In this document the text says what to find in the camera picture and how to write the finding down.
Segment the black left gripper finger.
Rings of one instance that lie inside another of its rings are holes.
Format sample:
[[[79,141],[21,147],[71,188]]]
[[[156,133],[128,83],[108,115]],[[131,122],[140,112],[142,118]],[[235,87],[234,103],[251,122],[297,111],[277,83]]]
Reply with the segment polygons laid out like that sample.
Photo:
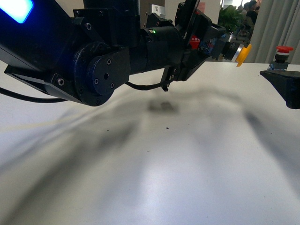
[[[299,71],[264,70],[260,71],[265,79],[277,90],[290,109],[300,108]]]

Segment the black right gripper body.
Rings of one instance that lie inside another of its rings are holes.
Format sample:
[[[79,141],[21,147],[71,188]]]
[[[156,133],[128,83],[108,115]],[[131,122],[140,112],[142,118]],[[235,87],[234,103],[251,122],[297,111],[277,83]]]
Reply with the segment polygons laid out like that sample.
[[[178,5],[175,27],[183,38],[184,53],[180,63],[164,69],[162,89],[168,91],[172,81],[186,81],[211,56],[217,41],[225,39],[225,28],[214,24],[198,10],[199,0]]]

